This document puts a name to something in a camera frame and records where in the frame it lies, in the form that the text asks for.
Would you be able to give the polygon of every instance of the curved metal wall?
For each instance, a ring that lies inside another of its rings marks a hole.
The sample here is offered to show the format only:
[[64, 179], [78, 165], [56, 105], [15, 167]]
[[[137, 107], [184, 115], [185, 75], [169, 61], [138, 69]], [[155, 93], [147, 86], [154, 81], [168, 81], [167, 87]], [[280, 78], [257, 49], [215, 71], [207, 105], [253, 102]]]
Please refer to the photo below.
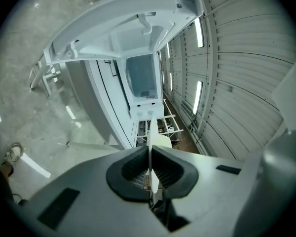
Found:
[[[195, 127], [202, 122], [205, 126], [193, 134], [201, 138], [208, 154], [243, 161], [249, 152], [265, 146], [283, 123], [271, 92], [296, 61], [296, 31], [277, 0], [207, 2], [215, 23], [210, 26], [205, 18], [201, 21], [205, 46], [197, 47], [194, 27], [185, 30], [181, 38], [185, 63], [179, 68], [178, 41], [170, 43], [170, 60], [177, 73], [175, 87], [178, 92], [185, 88], [183, 98], [192, 108], [197, 81], [203, 81], [198, 115], [192, 121]], [[210, 53], [211, 43], [207, 43], [209, 27], [217, 35], [216, 68], [212, 66], [215, 57]], [[217, 73], [217, 79], [210, 88], [207, 83], [211, 72]], [[209, 90], [214, 95], [206, 116], [203, 108]], [[172, 94], [173, 102], [181, 109], [175, 98]], [[184, 120], [187, 125], [191, 123], [191, 119]]]

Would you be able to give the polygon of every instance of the person's foot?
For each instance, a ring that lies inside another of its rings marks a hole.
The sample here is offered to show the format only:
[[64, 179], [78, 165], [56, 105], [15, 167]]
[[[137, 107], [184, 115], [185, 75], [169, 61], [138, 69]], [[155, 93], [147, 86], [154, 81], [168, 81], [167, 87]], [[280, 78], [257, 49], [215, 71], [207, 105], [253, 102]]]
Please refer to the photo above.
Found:
[[13, 143], [5, 153], [2, 164], [13, 166], [23, 155], [23, 150], [20, 143]]

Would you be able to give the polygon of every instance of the gray floor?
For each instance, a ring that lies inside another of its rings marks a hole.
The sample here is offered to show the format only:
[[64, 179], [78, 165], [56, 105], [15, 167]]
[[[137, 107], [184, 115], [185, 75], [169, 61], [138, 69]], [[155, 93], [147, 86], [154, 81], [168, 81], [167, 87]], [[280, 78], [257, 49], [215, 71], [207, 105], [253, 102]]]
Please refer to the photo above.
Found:
[[[24, 161], [10, 178], [14, 193], [29, 198], [38, 189], [70, 167], [108, 152], [68, 148], [71, 140], [103, 144], [97, 129], [88, 121], [73, 91], [61, 78], [51, 80], [52, 96], [47, 98], [42, 85], [30, 90], [31, 65], [42, 55], [47, 42], [65, 24], [95, 0], [22, 0], [0, 32], [0, 163], [7, 147], [20, 142], [25, 153], [51, 173], [46, 178]], [[78, 127], [66, 110], [69, 106], [81, 122]]]

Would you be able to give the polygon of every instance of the white lid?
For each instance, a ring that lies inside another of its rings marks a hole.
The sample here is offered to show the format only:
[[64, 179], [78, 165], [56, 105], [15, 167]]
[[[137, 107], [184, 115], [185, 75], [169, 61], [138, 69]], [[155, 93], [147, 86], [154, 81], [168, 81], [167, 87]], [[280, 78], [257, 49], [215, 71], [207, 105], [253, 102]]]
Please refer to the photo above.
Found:
[[101, 0], [44, 49], [47, 64], [159, 51], [203, 13], [201, 0]]

